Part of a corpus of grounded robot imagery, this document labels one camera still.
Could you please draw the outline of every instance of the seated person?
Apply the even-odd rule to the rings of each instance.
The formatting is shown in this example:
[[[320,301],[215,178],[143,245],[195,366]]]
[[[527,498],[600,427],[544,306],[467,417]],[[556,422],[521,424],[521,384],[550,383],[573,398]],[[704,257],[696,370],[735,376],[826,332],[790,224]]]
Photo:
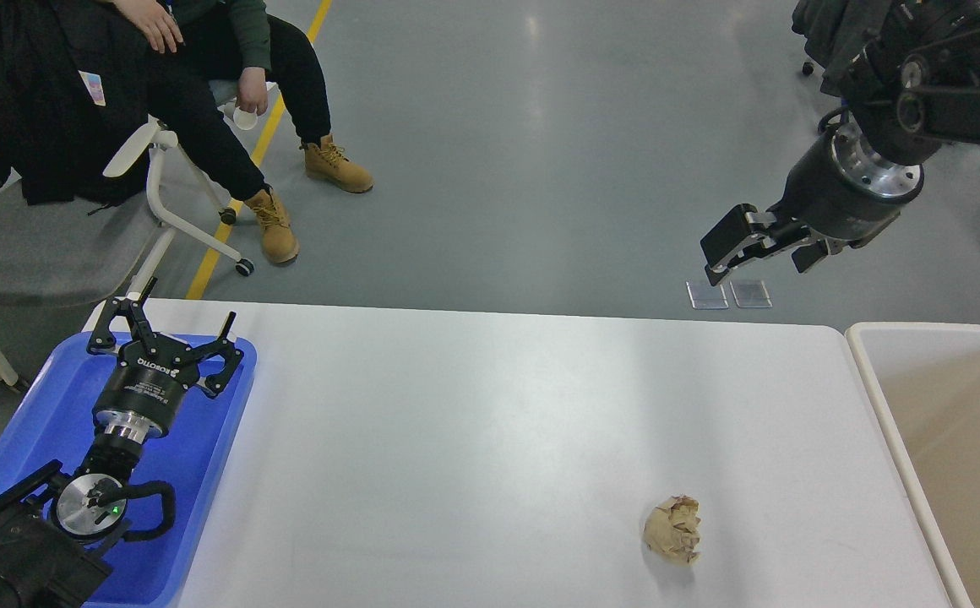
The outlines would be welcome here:
[[[238,80],[238,107],[257,115],[269,108],[265,80],[276,82],[302,140],[306,174],[350,193],[373,187],[370,173],[333,142],[324,75],[313,46],[293,24],[267,15],[262,0],[111,3],[153,47],[149,113],[177,133],[186,154],[213,181],[246,201],[258,216],[270,262],[289,262],[298,254],[290,216],[223,122],[208,80]]]

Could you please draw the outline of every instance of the gray floor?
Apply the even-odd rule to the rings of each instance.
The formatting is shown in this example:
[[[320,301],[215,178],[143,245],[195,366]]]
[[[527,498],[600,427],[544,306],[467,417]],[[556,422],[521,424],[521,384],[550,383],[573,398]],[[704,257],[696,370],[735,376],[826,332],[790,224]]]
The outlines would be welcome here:
[[[316,45],[333,127],[378,185],[354,196],[302,176],[285,117],[263,165],[296,219],[300,258],[269,266],[250,220],[230,243],[257,272],[220,262],[204,296],[841,330],[980,323],[980,149],[969,146],[937,154],[926,192],[866,249],[807,276],[787,257],[737,273],[768,285],[771,309],[690,307],[684,281],[703,280],[700,237],[731,205],[779,199],[838,103],[798,73],[794,3],[335,0]],[[317,8],[269,3],[303,28]],[[240,134],[248,147],[263,123]],[[163,192],[216,225],[180,160]],[[155,295],[185,296],[202,257],[177,239]],[[34,373],[84,313],[36,323],[34,312],[0,311],[0,338]],[[14,407],[0,392],[0,424]]]

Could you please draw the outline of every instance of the chair wheel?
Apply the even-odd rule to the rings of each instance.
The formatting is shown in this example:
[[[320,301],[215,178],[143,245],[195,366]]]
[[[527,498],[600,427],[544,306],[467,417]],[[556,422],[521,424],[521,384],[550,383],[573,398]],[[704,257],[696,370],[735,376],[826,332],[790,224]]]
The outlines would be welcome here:
[[[253,274],[253,262],[246,258],[239,259],[238,262],[235,262],[235,270],[243,277],[248,277]]]

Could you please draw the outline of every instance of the sticker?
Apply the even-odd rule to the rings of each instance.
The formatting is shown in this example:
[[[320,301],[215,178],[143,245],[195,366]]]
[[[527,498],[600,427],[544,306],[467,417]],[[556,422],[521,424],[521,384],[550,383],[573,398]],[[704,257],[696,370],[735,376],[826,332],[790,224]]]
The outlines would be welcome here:
[[[97,106],[106,106],[107,99],[103,96],[103,80],[101,80],[100,75],[98,73],[80,72],[80,70],[77,70],[77,73],[81,74],[84,87],[88,89],[88,94],[92,95],[92,103]]]

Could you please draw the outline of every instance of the gray chair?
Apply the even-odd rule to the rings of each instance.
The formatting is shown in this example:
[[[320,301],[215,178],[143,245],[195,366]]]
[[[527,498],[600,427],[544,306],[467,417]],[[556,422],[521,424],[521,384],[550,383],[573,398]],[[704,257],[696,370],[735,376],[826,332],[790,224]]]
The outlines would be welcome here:
[[[172,147],[178,147],[176,134],[155,120],[128,139],[105,176],[120,176],[144,149],[151,149],[149,177],[145,193],[118,207],[100,209],[100,205],[82,199],[28,205],[19,182],[1,190],[0,305],[69,307],[95,303],[114,296],[127,281],[128,292],[140,292],[176,234],[189,235],[231,258],[239,274],[252,273],[249,259],[162,203],[159,183],[165,153]],[[234,223],[235,211],[224,208],[201,170],[194,169],[209,198],[220,208],[220,217]],[[1,351],[0,381],[18,388],[23,385]]]

